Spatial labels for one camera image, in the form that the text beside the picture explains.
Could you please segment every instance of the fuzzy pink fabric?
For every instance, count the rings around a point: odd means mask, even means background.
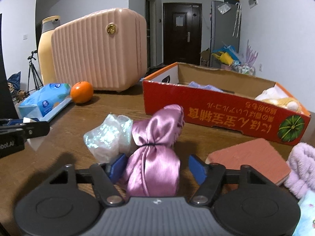
[[[298,143],[293,147],[287,164],[291,168],[289,177],[284,182],[298,199],[302,198],[308,189],[315,190],[315,148]]]

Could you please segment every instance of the orange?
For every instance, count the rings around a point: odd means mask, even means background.
[[[93,86],[87,81],[81,81],[72,86],[70,97],[76,104],[83,104],[90,101],[93,97]]]

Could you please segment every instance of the yellow bottle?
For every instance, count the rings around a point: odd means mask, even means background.
[[[52,16],[43,20],[42,35],[38,45],[38,62],[44,85],[57,82],[51,47],[51,35],[58,26],[60,26],[60,16]]]

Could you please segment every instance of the gray bottle neck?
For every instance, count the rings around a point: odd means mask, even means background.
[[[54,19],[43,24],[42,34],[60,26],[60,19]]]

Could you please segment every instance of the gray refrigerator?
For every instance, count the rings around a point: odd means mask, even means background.
[[[234,23],[236,19],[237,5],[230,4],[232,7],[228,12],[221,14],[218,10],[218,5],[223,4],[220,1],[212,1],[212,17],[211,17],[211,40],[210,51],[211,53],[226,45],[232,45],[238,52],[239,49],[239,35],[236,37],[237,27],[235,35],[233,36]],[[210,55],[210,67],[220,68],[221,63],[214,56]]]

